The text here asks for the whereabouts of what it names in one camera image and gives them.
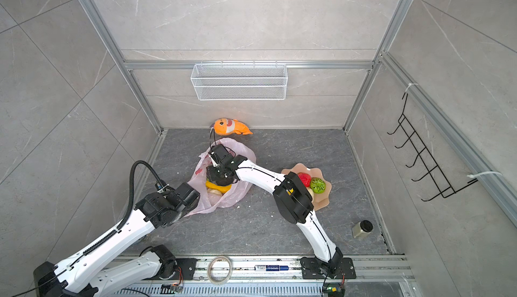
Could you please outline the pink plastic bag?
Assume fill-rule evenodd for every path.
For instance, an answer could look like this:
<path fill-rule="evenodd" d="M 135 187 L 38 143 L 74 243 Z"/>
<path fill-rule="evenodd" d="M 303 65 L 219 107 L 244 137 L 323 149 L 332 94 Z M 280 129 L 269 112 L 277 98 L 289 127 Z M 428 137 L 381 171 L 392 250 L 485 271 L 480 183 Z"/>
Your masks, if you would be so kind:
<path fill-rule="evenodd" d="M 199 156 L 200 161 L 195 173 L 188 182 L 200 194 L 198 205 L 188 213 L 189 216 L 211 213 L 218 208 L 230 208 L 240 202 L 252 186 L 249 182 L 238 181 L 223 171 L 223 168 L 214 166 L 209 154 L 217 145 L 224 146 L 233 158 L 241 155 L 251 162 L 257 161 L 253 150 L 234 139 L 225 137 L 211 144 L 211 147 Z"/>

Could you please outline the red fruit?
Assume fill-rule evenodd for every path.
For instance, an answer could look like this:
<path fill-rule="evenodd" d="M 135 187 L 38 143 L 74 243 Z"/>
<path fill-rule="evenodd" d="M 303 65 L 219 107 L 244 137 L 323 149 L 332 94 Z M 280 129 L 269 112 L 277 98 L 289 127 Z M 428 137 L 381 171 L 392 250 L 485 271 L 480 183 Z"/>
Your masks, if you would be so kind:
<path fill-rule="evenodd" d="M 300 172 L 300 173 L 298 173 L 298 178 L 301 180 L 301 182 L 303 183 L 303 185 L 306 188 L 310 188 L 310 184 L 312 182 L 311 175 L 309 175 L 308 173 L 305 173 L 305 172 Z"/>

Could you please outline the green fruit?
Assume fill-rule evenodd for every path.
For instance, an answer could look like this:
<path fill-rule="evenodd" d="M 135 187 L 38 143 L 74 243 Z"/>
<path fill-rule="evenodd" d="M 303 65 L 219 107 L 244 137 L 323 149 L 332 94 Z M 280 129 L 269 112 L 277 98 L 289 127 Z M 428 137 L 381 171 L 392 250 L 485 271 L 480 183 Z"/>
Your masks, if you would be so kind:
<path fill-rule="evenodd" d="M 321 178 L 312 178 L 312 182 L 310 184 L 310 189 L 314 194 L 322 194 L 326 191 L 327 184 Z"/>

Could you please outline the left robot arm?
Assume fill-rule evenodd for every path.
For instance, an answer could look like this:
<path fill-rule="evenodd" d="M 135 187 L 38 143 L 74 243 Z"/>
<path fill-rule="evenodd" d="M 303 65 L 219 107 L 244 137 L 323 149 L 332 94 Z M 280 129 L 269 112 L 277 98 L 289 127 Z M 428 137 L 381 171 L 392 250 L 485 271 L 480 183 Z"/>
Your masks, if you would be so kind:
<path fill-rule="evenodd" d="M 168 227 L 195 209 L 200 194 L 187 183 L 145 196 L 119 224 L 58 264 L 48 261 L 34 270 L 37 296 L 107 296 L 143 279 L 179 275 L 175 256 L 163 244 L 122 265 L 109 267 L 132 244 Z"/>

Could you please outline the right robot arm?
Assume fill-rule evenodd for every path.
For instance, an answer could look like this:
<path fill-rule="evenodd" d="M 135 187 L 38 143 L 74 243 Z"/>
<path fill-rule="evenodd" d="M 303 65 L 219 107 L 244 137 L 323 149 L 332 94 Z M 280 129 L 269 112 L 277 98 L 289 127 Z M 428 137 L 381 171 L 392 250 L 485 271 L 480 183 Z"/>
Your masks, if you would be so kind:
<path fill-rule="evenodd" d="M 251 162 L 241 155 L 232 155 L 222 144 L 208 151 L 217 181 L 244 181 L 272 194 L 279 213 L 291 224 L 297 225 L 310 243 L 315 256 L 312 270 L 326 278 L 335 279 L 341 274 L 339 265 L 343 253 L 329 238 L 320 224 L 312 196 L 294 172 L 280 174 Z"/>

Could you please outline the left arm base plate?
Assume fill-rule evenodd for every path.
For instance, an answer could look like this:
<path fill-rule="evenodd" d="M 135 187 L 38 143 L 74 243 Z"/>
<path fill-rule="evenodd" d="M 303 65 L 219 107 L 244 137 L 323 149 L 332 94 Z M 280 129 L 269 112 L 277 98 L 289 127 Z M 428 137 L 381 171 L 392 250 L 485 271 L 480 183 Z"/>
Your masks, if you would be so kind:
<path fill-rule="evenodd" d="M 196 270 L 197 259 L 180 258 L 175 261 L 167 261 L 158 272 L 158 277 L 162 280 L 176 280 L 180 278 L 192 280 Z"/>

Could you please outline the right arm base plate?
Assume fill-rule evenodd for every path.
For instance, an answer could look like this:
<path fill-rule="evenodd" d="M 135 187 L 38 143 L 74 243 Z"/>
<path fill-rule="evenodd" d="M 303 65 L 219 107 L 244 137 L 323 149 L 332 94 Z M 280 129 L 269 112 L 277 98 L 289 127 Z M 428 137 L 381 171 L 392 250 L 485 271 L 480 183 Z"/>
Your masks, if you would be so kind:
<path fill-rule="evenodd" d="M 303 279 L 356 279 L 355 266 L 350 258 L 341 258 L 328 265 L 317 258 L 300 259 Z"/>

